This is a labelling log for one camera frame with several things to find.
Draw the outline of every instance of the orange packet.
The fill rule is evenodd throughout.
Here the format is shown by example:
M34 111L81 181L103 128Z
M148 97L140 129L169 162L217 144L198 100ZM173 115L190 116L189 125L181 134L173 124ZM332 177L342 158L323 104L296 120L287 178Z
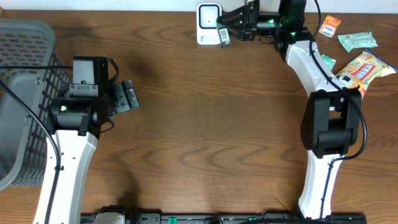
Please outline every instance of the orange packet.
M326 19L323 21L323 24L319 29L319 33L332 38L333 35L336 33L337 27L340 25L340 22L341 21L339 19L336 19L333 16L326 16Z

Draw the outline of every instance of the yellow snack package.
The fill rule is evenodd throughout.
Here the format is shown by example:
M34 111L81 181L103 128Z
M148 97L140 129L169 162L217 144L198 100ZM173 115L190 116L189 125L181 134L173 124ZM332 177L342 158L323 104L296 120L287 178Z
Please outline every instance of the yellow snack package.
M369 49L365 49L360 56L338 72L336 78L347 88L359 88L363 98L374 78L397 72L398 68L383 61Z
M333 16L326 16L326 19L323 21L321 28L319 28L319 33L323 34L327 37L332 38L336 33L337 27L340 25L340 20L334 18Z

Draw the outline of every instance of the brown tabletop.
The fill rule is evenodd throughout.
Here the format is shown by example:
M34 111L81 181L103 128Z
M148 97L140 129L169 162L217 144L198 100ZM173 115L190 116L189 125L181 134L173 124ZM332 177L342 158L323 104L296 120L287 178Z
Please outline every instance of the brown tabletop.
M105 205L164 213L293 210L305 180L300 123L307 94L272 45L200 46L194 12L6 11L53 27L57 52L107 56L120 80L134 81L138 110L115 117L88 171L82 212ZM398 65L398 16L332 14L337 34L372 31L380 57ZM316 14L306 15L314 30ZM337 36L318 35L338 72L350 53ZM398 223L398 74L376 78L363 100L368 146L344 162L333 212L364 212L369 223ZM358 143L349 153L356 152ZM0 223L32 223L40 187L0 192Z

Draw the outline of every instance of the black bracket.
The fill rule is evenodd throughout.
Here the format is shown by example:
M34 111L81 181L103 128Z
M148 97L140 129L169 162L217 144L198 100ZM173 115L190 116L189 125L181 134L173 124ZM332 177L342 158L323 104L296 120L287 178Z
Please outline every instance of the black bracket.
M358 89L345 89L345 92L361 108ZM331 107L341 112L340 117L330 118ZM358 114L350 102L342 99L341 93L313 92L301 124L301 140L319 159L329 154L345 155L358 137L358 125Z

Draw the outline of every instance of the perforated basket side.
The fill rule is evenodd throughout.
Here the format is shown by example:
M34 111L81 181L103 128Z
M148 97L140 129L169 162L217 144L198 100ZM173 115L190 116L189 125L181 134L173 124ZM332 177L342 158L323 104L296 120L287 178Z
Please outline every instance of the perforated basket side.
M54 51L50 59L50 66L63 65L59 56ZM45 110L52 100L57 96L61 86L70 82L70 75L66 69L47 70L44 89L37 108L37 115L45 123L47 119ZM25 157L21 171L12 181L12 185L39 185L44 178L45 164L47 160L46 135L42 128L33 123L26 147Z

